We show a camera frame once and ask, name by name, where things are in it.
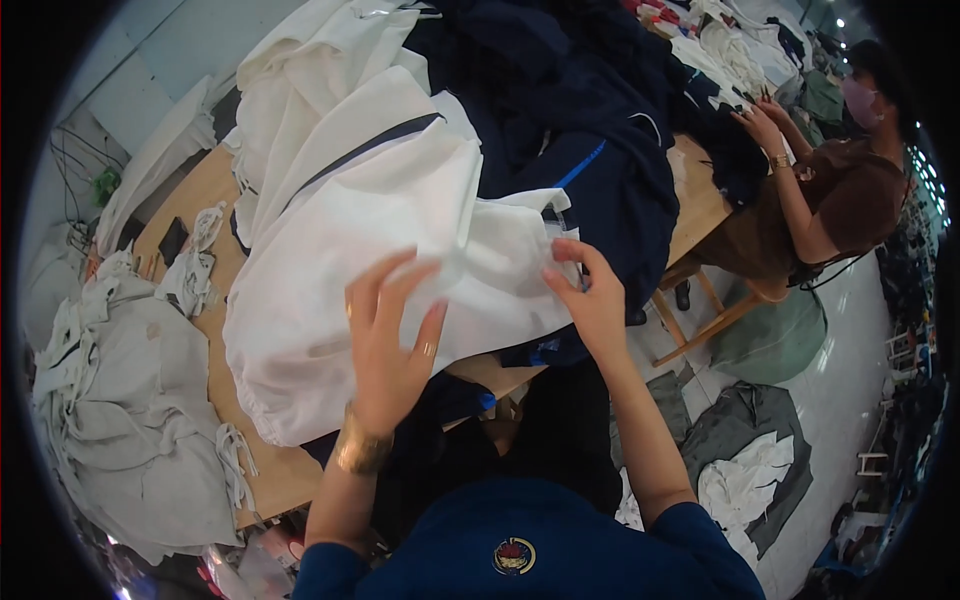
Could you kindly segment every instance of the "embroidered logo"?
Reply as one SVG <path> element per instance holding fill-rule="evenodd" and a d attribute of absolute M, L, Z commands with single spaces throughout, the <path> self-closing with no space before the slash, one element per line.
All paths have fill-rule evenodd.
<path fill-rule="evenodd" d="M 521 538 L 506 538 L 493 550 L 493 568 L 501 575 L 522 575 L 536 560 L 533 544 Z"/>

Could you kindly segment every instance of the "sleeve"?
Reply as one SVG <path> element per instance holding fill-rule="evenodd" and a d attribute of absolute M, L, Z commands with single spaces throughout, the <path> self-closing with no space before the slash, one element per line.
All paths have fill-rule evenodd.
<path fill-rule="evenodd" d="M 896 219 L 889 174 L 870 167 L 850 171 L 820 203 L 827 237 L 840 252 L 865 249 Z"/>
<path fill-rule="evenodd" d="M 300 560 L 291 600 L 352 598 L 357 583 L 369 572 L 370 566 L 346 546 L 315 543 Z"/>
<path fill-rule="evenodd" d="M 754 571 L 696 502 L 681 502 L 663 511 L 647 533 L 689 552 L 724 597 L 765 597 Z"/>

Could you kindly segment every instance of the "navy blue shirt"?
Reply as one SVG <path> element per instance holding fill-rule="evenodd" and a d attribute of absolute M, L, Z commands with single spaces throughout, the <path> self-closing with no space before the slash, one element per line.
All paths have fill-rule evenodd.
<path fill-rule="evenodd" d="M 293 600 L 313 598 L 763 598 L 707 512 L 664 511 L 647 533 L 540 479 L 487 479 L 438 500 L 383 566 L 310 546 Z"/>

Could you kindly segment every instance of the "wooden chair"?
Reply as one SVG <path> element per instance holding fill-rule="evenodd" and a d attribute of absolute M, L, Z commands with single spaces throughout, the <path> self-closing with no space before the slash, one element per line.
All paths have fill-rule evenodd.
<path fill-rule="evenodd" d="M 674 317 L 673 312 L 670 311 L 670 306 L 667 304 L 663 292 L 660 291 L 663 289 L 672 289 L 680 281 L 676 280 L 675 277 L 665 277 L 660 283 L 660 288 L 654 291 L 653 301 L 658 312 L 660 312 L 660 317 L 663 318 L 663 324 L 666 325 L 667 331 L 669 331 L 673 337 L 673 341 L 677 343 L 677 349 L 655 361 L 654 367 L 665 365 L 687 350 L 700 346 L 703 342 L 732 325 L 737 319 L 746 315 L 755 307 L 761 304 L 777 304 L 783 302 L 790 292 L 786 286 L 786 278 L 747 279 L 746 282 L 747 287 L 750 289 L 750 294 L 730 308 L 726 308 L 723 302 L 717 298 L 717 294 L 713 290 L 713 284 L 710 283 L 710 280 L 707 278 L 707 275 L 704 274 L 703 270 L 697 271 L 695 276 L 707 293 L 710 304 L 716 309 L 717 318 L 697 331 L 697 334 L 692 340 L 687 341 L 684 332 L 680 329 L 680 324 L 677 323 L 676 317 Z"/>

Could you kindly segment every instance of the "chair leg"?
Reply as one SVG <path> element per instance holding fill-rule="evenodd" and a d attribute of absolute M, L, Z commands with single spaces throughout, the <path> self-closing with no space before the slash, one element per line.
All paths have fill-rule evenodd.
<path fill-rule="evenodd" d="M 697 281 L 700 281 L 700 287 L 704 288 L 704 292 L 707 293 L 707 299 L 710 300 L 710 304 L 713 305 L 713 309 L 717 311 L 718 315 L 722 315 L 723 311 L 727 310 L 724 308 L 723 302 L 717 298 L 716 290 L 713 289 L 713 284 L 710 283 L 709 277 L 703 271 L 697 272 Z"/>
<path fill-rule="evenodd" d="M 653 301 L 654 306 L 657 307 L 657 311 L 660 313 L 660 317 L 663 319 L 663 324 L 666 325 L 666 330 L 669 331 L 673 337 L 673 341 L 677 346 L 685 345 L 686 336 L 684 336 L 684 331 L 680 329 L 680 324 L 677 323 L 677 318 L 673 316 L 670 306 L 666 303 L 663 292 L 654 290 Z"/>
<path fill-rule="evenodd" d="M 681 345 L 679 348 L 670 352 L 660 360 L 654 362 L 654 367 L 660 367 L 665 365 L 674 358 L 680 356 L 689 349 L 696 348 L 700 346 L 703 342 L 710 339 L 717 333 L 723 331 L 730 325 L 734 324 L 737 319 L 746 315 L 748 312 L 753 310 L 757 305 L 761 304 L 762 300 L 756 295 L 751 294 L 747 298 L 741 300 L 737 304 L 734 304 L 729 310 L 725 311 L 719 317 L 713 320 L 713 322 L 699 332 L 697 332 L 696 337 L 687 342 L 686 344 Z"/>

